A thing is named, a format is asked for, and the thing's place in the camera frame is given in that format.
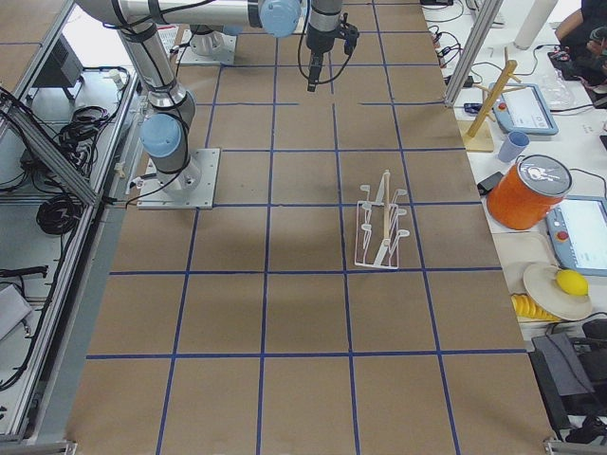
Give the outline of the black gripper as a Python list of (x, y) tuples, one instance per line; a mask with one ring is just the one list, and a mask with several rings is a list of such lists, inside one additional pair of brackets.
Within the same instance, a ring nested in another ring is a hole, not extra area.
[(307, 91), (315, 92), (320, 83), (323, 53), (335, 43), (340, 23), (341, 0), (311, 0), (306, 28), (306, 45), (311, 52), (308, 65)]

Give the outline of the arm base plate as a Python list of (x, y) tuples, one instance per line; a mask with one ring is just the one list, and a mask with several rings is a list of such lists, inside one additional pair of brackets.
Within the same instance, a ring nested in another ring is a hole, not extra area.
[(157, 173), (151, 158), (146, 172), (156, 176), (142, 183), (143, 195), (136, 201), (139, 209), (211, 209), (220, 160), (219, 148), (195, 149), (190, 152), (188, 167), (174, 180)]
[(179, 50), (179, 61), (182, 65), (232, 65), (235, 58), (236, 36), (226, 35), (219, 31), (192, 35), (185, 29)]

